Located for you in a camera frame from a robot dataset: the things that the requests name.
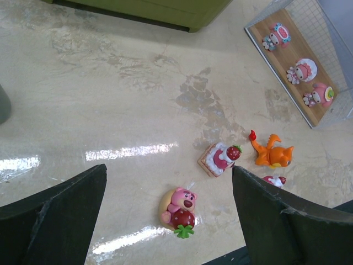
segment orange dragon figurine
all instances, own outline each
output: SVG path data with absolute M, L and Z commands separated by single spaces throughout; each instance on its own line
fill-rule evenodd
M 275 142 L 281 142 L 276 134 L 271 134 L 267 146 L 262 146 L 256 142 L 256 134 L 254 131 L 249 135 L 253 147 L 259 153 L 255 164 L 259 166 L 269 166 L 274 169 L 276 167 L 287 167 L 292 162 L 292 153 L 294 146 L 289 148 L 273 147 Z

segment small white figurine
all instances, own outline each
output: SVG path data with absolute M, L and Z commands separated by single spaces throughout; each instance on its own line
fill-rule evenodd
M 292 84 L 299 84 L 300 81 L 309 83 L 317 73 L 318 67 L 313 60 L 300 58 L 295 68 L 290 67 L 287 71 L 287 78 Z

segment green leaf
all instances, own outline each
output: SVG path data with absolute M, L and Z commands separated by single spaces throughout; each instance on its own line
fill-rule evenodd
M 242 153 L 243 152 L 243 150 L 242 150 L 242 148 L 240 147 L 240 145 L 233 145 L 234 147 L 236 147 L 237 149 L 239 149 L 239 151 Z
M 188 239 L 190 237 L 189 234 L 194 234 L 194 230 L 192 230 L 191 225 L 187 225 L 184 227 L 183 225 L 178 225 L 178 229 L 174 230 L 174 233 L 177 234 L 177 237 L 180 239 Z

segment green cabinet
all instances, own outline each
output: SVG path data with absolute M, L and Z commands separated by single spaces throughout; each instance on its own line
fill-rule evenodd
M 55 0 L 43 0 L 55 3 Z M 184 26 L 196 32 L 210 24 L 232 0 L 69 0 L 136 17 Z

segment toy figurine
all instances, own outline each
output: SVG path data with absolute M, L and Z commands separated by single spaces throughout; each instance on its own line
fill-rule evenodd
M 327 86 L 324 83 L 315 83 L 313 85 L 312 93 L 305 93 L 303 100 L 306 106 L 313 107 L 316 103 L 321 103 L 323 107 L 327 108 L 332 104 L 333 96 L 335 92 L 332 87 Z
M 287 78 L 292 84 L 299 84 L 300 81 L 309 83 L 317 73 L 318 67 L 313 60 L 300 58 L 295 67 L 290 67 L 287 71 Z
M 286 48 L 291 41 L 288 29 L 281 23 L 275 23 L 270 27 L 270 35 L 263 38 L 263 47 L 266 50 L 273 51 L 281 45 Z
M 240 146 L 228 146 L 219 142 L 211 145 L 197 162 L 210 177 L 217 178 L 227 168 L 233 167 L 241 153 Z
M 287 181 L 285 177 L 279 176 L 266 176 L 263 180 L 279 188 L 282 188 Z
M 165 228 L 182 239 L 194 234 L 197 195 L 182 187 L 171 189 L 162 198 L 158 209 L 159 220 Z
M 287 167 L 292 162 L 292 153 L 294 147 L 273 147 L 275 142 L 281 142 L 276 134 L 271 134 L 267 146 L 261 146 L 256 142 L 256 134 L 254 131 L 249 135 L 253 147 L 259 153 L 255 161 L 256 165 L 269 166 L 274 169 L 276 167 Z

